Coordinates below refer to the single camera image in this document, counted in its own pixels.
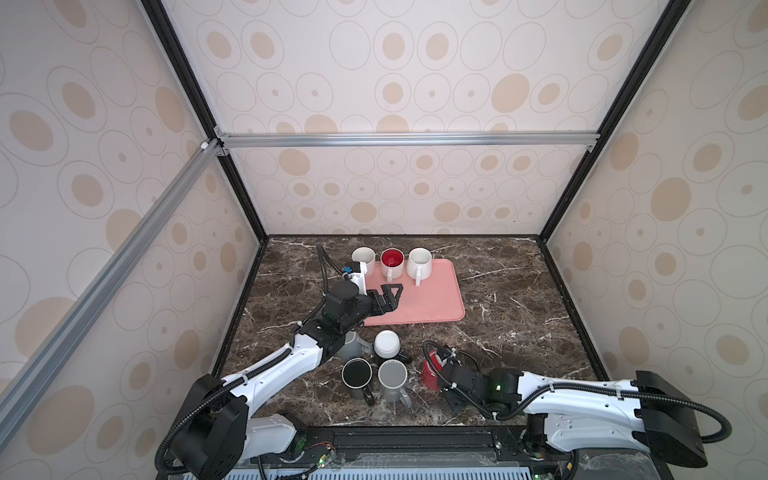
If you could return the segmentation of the pink rectangular tray mat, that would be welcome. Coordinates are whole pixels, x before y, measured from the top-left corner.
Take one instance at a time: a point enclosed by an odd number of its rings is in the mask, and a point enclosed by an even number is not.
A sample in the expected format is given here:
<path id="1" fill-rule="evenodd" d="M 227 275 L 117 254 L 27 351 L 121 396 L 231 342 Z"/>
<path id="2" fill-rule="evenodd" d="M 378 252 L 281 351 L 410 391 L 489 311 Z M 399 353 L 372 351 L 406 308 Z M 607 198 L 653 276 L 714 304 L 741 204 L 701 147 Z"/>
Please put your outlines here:
<path id="1" fill-rule="evenodd" d="M 365 320 L 366 326 L 457 322 L 465 307 L 453 263 L 447 259 L 432 262 L 432 274 L 420 286 L 407 274 L 396 280 L 403 285 L 398 308 Z"/>

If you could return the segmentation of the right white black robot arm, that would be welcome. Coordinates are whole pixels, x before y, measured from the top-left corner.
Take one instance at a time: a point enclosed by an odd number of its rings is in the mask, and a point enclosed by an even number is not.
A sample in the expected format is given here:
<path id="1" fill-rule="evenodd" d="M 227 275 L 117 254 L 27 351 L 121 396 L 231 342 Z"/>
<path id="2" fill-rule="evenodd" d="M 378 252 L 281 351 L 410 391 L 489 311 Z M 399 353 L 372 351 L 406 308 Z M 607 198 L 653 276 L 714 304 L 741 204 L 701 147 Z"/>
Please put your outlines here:
<path id="1" fill-rule="evenodd" d="M 425 346 L 424 362 L 446 401 L 497 422 L 526 420 L 530 453 L 582 449 L 647 452 L 669 465 L 704 468 L 705 447 L 728 439 L 726 416 L 692 401 L 660 375 L 639 370 L 618 381 L 572 381 L 512 368 L 484 374 L 462 364 L 465 352 Z"/>

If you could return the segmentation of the grey mug back row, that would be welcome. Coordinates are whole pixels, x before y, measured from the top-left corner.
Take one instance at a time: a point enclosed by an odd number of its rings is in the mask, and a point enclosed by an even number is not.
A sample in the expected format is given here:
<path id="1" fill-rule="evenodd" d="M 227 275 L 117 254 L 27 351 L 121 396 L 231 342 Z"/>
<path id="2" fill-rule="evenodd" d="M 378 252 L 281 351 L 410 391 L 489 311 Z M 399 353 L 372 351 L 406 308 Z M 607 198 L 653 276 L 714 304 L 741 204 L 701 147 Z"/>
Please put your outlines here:
<path id="1" fill-rule="evenodd" d="M 342 362 L 348 362 L 372 354 L 373 346 L 363 340 L 357 331 L 350 331 L 346 334 L 344 345 L 337 351 L 336 357 Z"/>

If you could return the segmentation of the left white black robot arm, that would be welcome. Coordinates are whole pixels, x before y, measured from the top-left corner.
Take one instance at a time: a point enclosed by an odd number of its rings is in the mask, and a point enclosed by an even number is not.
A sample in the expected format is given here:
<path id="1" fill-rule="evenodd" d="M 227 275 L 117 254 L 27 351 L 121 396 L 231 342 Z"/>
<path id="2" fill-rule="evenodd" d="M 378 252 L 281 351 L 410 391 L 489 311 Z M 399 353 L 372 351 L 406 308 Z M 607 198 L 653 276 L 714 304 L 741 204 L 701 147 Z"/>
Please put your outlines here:
<path id="1" fill-rule="evenodd" d="M 160 441 L 154 458 L 158 473 L 223 479 L 245 459 L 289 450 L 295 424 L 280 415 L 257 419 L 255 413 L 292 381 L 333 357 L 348 332 L 370 317 L 395 311 L 403 290 L 400 284 L 384 284 L 361 291 L 352 280 L 339 280 L 282 348 L 224 378 L 200 377 Z"/>

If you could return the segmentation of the grey mug front row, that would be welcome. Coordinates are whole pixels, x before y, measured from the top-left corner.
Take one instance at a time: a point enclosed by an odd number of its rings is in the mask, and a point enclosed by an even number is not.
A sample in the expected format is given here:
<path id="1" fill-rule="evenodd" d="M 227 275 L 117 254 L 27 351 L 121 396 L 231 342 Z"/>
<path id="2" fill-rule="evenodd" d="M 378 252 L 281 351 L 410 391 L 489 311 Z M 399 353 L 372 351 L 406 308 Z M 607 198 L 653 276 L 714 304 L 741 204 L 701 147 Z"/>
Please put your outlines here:
<path id="1" fill-rule="evenodd" d="M 407 409 L 412 408 L 412 400 L 407 393 L 408 371 L 399 360 L 389 359 L 378 368 L 378 381 L 381 397 L 388 403 L 401 403 Z"/>

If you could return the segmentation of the white ribbed-bottom mug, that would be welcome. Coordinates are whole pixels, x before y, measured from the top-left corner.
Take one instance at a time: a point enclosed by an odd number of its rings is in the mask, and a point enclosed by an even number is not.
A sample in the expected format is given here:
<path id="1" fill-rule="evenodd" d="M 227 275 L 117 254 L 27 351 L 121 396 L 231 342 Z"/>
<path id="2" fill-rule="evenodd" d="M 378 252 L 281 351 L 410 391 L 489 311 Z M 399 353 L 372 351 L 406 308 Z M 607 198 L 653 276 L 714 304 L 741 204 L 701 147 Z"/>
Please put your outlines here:
<path id="1" fill-rule="evenodd" d="M 432 252 L 423 247 L 414 248 L 409 252 L 406 273 L 417 287 L 431 276 L 433 259 Z"/>

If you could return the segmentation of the cream mug red inside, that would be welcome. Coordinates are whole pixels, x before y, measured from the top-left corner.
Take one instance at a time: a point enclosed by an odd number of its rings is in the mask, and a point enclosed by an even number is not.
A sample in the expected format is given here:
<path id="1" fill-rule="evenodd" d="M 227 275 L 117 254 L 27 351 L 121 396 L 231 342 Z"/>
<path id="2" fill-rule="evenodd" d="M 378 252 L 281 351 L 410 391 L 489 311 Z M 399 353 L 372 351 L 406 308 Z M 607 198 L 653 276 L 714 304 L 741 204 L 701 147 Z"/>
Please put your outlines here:
<path id="1" fill-rule="evenodd" d="M 397 248 L 388 248 L 380 255 L 380 269 L 387 283 L 393 283 L 404 272 L 405 255 Z"/>

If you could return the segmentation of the pale pink mug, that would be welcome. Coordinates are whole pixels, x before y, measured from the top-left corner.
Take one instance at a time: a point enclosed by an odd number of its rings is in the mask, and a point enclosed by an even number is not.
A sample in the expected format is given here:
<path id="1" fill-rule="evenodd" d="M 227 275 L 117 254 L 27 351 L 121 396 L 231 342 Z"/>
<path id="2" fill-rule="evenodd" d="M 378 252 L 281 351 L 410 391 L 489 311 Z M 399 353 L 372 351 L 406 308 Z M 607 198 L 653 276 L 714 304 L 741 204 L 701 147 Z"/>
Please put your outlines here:
<path id="1" fill-rule="evenodd" d="M 352 260 L 366 266 L 366 277 L 370 277 L 375 272 L 376 253 L 373 249 L 369 247 L 356 248 L 352 253 Z"/>

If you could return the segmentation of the grey mug row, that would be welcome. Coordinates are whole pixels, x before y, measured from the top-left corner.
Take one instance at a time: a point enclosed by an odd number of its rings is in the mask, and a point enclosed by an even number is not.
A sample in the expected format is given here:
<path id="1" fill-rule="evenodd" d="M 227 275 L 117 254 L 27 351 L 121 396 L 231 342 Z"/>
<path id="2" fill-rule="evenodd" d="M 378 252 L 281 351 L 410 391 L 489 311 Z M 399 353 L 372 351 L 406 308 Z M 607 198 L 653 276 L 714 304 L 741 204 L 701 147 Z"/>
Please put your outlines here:
<path id="1" fill-rule="evenodd" d="M 412 408 L 412 400 L 407 393 L 408 371 L 399 360 L 389 359 L 378 368 L 378 381 L 381 397 L 388 403 L 401 403 L 407 409 Z"/>
<path id="2" fill-rule="evenodd" d="M 372 354 L 373 346 L 363 340 L 357 331 L 350 331 L 346 334 L 344 345 L 337 351 L 336 357 L 342 362 L 348 362 Z"/>

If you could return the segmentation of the white mug black handle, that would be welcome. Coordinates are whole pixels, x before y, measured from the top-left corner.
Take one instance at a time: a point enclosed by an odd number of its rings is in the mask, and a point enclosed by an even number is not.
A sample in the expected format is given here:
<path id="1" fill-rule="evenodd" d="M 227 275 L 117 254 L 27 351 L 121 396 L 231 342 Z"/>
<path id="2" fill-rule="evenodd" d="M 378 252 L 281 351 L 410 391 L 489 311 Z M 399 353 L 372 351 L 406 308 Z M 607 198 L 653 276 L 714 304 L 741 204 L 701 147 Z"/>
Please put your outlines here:
<path id="1" fill-rule="evenodd" d="M 397 360 L 410 364 L 413 361 L 412 357 L 402 350 L 400 337 L 392 330 L 380 331 L 375 337 L 373 349 L 378 363 Z"/>

